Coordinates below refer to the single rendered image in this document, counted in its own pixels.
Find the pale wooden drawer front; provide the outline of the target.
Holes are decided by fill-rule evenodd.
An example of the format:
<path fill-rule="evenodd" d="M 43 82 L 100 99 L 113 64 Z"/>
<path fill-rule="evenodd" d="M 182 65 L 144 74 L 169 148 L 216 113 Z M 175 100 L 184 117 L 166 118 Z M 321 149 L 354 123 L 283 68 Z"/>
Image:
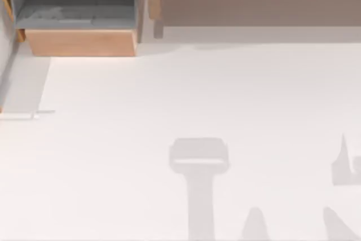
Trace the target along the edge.
<path fill-rule="evenodd" d="M 136 30 L 27 29 L 35 56 L 136 56 Z"/>

